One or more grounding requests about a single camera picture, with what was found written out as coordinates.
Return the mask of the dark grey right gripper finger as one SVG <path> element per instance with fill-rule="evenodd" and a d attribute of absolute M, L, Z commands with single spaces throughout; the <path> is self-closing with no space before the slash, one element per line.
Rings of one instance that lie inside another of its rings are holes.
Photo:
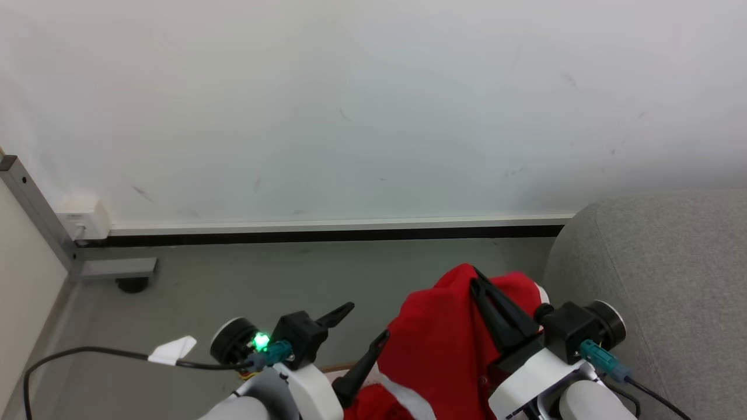
<path fill-rule="evenodd" d="M 486 278 L 470 280 L 470 294 L 499 354 L 521 343 L 521 309 Z"/>
<path fill-rule="evenodd" d="M 538 333 L 539 325 L 487 276 L 475 269 L 474 303 L 494 342 L 525 342 Z"/>

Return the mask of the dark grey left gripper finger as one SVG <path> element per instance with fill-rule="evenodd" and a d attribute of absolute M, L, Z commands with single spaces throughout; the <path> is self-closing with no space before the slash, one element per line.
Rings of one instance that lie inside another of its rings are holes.
<path fill-rule="evenodd" d="M 363 357 L 347 372 L 333 380 L 333 391 L 336 394 L 342 408 L 349 408 L 357 398 L 360 389 L 363 388 L 366 378 L 376 365 L 384 346 L 389 340 L 390 332 L 385 330 L 371 342 Z"/>
<path fill-rule="evenodd" d="M 333 311 L 330 311 L 324 316 L 319 317 L 316 320 L 316 323 L 325 329 L 334 328 L 338 326 L 340 322 L 342 322 L 345 317 L 347 317 L 348 314 L 353 311 L 354 308 L 355 304 L 353 302 L 344 303 L 338 308 L 333 309 Z"/>

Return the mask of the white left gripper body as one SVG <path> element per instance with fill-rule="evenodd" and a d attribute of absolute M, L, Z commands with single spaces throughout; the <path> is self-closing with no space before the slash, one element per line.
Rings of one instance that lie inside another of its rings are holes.
<path fill-rule="evenodd" d="M 280 364 L 297 412 L 303 419 L 343 419 L 344 409 L 329 378 L 314 364 L 292 370 Z"/>

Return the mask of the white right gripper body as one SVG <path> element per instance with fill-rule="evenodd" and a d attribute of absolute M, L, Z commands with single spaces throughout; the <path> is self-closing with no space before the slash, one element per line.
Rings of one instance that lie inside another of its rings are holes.
<path fill-rule="evenodd" d="M 542 333 L 510 354 L 508 361 L 513 370 L 488 399 L 496 419 L 563 419 L 563 394 L 573 383 L 591 378 L 588 362 L 566 363 L 546 348 Z"/>

